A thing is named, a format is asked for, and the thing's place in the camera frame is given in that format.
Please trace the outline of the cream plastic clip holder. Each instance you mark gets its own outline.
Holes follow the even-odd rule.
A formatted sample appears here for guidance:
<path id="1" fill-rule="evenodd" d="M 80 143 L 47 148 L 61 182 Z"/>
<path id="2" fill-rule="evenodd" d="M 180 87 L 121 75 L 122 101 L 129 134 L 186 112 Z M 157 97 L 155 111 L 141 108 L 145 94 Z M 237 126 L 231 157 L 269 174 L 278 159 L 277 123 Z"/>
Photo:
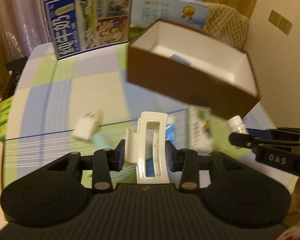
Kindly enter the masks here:
<path id="1" fill-rule="evenodd" d="M 168 114 L 142 112 L 136 132 L 126 129 L 125 162 L 136 166 L 138 184 L 168 184 L 166 125 Z"/>

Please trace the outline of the quilted beige chair cover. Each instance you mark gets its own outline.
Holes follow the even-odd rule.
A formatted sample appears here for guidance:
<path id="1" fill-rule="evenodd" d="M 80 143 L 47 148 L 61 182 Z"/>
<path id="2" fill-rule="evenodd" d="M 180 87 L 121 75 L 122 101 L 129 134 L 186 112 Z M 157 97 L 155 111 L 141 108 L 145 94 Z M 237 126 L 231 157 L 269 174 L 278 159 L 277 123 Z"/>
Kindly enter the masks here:
<path id="1" fill-rule="evenodd" d="M 250 27 L 249 18 L 225 4 L 207 2 L 206 5 L 208 13 L 201 31 L 234 48 L 243 49 Z"/>

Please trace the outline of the green white medicine box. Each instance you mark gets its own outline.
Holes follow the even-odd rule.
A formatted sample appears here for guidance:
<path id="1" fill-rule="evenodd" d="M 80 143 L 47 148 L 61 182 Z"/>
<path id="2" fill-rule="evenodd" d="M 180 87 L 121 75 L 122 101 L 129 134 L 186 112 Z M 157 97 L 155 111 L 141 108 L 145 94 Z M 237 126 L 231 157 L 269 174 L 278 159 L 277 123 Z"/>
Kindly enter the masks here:
<path id="1" fill-rule="evenodd" d="M 188 147 L 199 155 L 209 155 L 213 151 L 211 109 L 190 105 L 187 108 Z"/>

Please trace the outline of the small white pill bottle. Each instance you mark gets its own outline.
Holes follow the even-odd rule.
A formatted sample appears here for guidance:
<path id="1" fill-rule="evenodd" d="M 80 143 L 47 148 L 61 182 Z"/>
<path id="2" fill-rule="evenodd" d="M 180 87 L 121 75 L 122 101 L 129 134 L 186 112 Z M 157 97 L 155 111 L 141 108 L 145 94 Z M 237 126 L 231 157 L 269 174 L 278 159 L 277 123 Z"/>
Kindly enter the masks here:
<path id="1" fill-rule="evenodd" d="M 227 126 L 231 133 L 249 134 L 243 120 L 239 115 L 236 115 L 227 121 Z"/>

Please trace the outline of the dark blue milk carton box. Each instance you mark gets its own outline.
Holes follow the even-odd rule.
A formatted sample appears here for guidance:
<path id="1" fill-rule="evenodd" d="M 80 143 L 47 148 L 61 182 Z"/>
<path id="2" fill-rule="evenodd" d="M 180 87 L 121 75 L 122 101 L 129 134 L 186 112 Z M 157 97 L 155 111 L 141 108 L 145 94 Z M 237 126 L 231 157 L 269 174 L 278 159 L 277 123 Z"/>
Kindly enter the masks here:
<path id="1" fill-rule="evenodd" d="M 132 0 L 44 0 L 57 59 L 128 42 Z"/>

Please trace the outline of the checkered tablecloth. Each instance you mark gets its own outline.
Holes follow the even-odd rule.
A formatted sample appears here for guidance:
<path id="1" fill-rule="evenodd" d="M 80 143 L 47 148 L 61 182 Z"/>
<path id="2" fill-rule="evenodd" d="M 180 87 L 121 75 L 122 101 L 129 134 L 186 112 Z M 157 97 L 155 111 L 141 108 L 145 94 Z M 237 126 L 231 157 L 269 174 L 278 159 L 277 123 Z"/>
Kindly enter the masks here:
<path id="1" fill-rule="evenodd" d="M 177 148 L 187 146 L 186 105 L 126 81 L 127 45 L 119 44 L 63 60 L 53 45 L 37 46 L 22 72 L 8 118 L 2 184 L 71 152 L 96 147 L 72 137 L 77 120 L 103 113 L 101 132 L 111 147 L 135 129 L 144 111 L 174 118 Z"/>

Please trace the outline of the green tissue packs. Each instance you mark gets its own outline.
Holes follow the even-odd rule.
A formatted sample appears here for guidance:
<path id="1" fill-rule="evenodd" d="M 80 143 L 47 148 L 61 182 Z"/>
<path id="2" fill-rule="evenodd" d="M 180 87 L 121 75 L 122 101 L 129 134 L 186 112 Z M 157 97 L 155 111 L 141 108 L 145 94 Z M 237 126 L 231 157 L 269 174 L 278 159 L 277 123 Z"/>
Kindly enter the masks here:
<path id="1" fill-rule="evenodd" d="M 8 116 L 11 110 L 13 96 L 2 101 L 0 108 L 0 142 L 5 140 Z"/>

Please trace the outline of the pink curtain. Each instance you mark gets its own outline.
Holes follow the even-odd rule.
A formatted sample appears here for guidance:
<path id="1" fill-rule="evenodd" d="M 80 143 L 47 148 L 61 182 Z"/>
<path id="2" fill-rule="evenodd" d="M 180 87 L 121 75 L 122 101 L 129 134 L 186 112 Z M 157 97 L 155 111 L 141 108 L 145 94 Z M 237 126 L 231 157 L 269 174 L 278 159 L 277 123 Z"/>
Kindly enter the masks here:
<path id="1" fill-rule="evenodd" d="M 0 0 L 0 55 L 8 63 L 50 42 L 44 0 Z"/>

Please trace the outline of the light blue milk carton box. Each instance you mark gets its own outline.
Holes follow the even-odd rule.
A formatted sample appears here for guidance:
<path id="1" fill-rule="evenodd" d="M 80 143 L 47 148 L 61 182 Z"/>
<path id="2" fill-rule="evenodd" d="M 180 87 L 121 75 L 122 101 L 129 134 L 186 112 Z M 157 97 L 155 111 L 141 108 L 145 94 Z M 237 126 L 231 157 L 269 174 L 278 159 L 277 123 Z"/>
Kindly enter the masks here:
<path id="1" fill-rule="evenodd" d="M 158 19 L 202 29 L 209 7 L 198 0 L 132 0 L 129 40 Z"/>

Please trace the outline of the blue white medicine box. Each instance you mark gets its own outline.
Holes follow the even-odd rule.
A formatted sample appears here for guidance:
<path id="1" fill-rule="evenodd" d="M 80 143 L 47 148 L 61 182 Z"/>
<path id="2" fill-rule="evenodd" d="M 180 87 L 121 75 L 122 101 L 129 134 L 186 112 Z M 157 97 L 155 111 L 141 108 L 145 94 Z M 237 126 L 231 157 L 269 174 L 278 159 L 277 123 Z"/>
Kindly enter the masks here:
<path id="1" fill-rule="evenodd" d="M 180 55 L 177 55 L 177 54 L 173 54 L 172 56 L 169 57 L 169 59 L 177 61 L 177 62 L 182 63 L 182 64 L 187 65 L 187 66 L 189 66 L 191 64 L 190 61 L 188 61 L 187 59 L 185 59 L 185 58 L 183 58 L 183 57 L 181 57 Z"/>

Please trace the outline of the white usb charger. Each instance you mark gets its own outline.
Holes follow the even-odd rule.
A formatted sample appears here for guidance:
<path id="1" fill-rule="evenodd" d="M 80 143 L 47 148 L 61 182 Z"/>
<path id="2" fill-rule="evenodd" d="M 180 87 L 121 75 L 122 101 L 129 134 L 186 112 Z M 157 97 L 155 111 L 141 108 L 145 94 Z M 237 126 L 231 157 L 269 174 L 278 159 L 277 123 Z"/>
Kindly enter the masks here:
<path id="1" fill-rule="evenodd" d="M 90 141 L 94 134 L 99 130 L 103 120 L 103 111 L 87 113 L 81 116 L 71 133 L 71 136 L 77 140 Z"/>

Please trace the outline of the blue ointment tube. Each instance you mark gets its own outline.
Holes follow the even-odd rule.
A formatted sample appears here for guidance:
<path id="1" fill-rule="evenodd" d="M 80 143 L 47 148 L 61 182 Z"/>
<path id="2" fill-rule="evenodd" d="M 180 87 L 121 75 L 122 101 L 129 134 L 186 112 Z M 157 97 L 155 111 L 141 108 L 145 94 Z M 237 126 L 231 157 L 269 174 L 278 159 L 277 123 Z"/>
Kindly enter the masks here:
<path id="1" fill-rule="evenodd" d="M 175 126 L 172 122 L 169 122 L 166 126 L 166 140 L 169 140 L 172 144 L 175 144 Z M 153 165 L 153 132 L 147 133 L 146 139 L 146 175 L 148 177 L 154 177 L 154 165 Z"/>

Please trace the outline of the wall power outlet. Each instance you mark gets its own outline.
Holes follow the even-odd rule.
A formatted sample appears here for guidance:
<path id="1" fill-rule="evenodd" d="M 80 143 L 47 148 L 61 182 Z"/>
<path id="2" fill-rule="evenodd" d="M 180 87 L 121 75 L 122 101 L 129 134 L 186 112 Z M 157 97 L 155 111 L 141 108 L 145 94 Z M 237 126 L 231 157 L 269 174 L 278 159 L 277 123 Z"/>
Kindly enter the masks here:
<path id="1" fill-rule="evenodd" d="M 281 14 L 279 14 L 277 11 L 275 10 L 272 10 L 270 15 L 269 15 L 269 18 L 268 18 L 268 21 L 273 24 L 274 26 L 278 27 L 279 25 L 279 22 L 281 20 Z"/>
<path id="2" fill-rule="evenodd" d="M 278 28 L 285 33 L 286 35 L 288 35 L 292 29 L 292 22 L 290 22 L 288 19 L 286 19 L 285 17 L 281 17 Z"/>

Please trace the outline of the brown open cardboard box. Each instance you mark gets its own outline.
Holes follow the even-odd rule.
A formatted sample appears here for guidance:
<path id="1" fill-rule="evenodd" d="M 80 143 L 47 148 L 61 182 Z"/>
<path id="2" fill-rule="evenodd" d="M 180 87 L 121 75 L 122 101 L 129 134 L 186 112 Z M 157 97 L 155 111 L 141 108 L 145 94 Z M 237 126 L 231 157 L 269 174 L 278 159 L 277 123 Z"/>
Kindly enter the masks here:
<path id="1" fill-rule="evenodd" d="M 189 66 L 169 59 L 173 54 Z M 185 25 L 157 20 L 128 44 L 127 81 L 223 119 L 246 116 L 261 95 L 249 54 Z"/>

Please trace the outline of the mint green handheld fan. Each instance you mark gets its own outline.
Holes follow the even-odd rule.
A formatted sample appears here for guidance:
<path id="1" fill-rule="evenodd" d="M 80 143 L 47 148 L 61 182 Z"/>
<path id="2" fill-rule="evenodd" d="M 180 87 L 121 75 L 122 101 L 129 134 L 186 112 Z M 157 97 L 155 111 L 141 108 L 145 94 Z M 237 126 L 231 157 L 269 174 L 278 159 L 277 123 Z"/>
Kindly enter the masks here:
<path id="1" fill-rule="evenodd" d="M 107 139 L 106 135 L 103 132 L 97 132 L 92 137 L 92 143 L 94 146 L 94 149 L 102 150 L 102 149 L 108 149 L 113 148 L 110 141 Z"/>

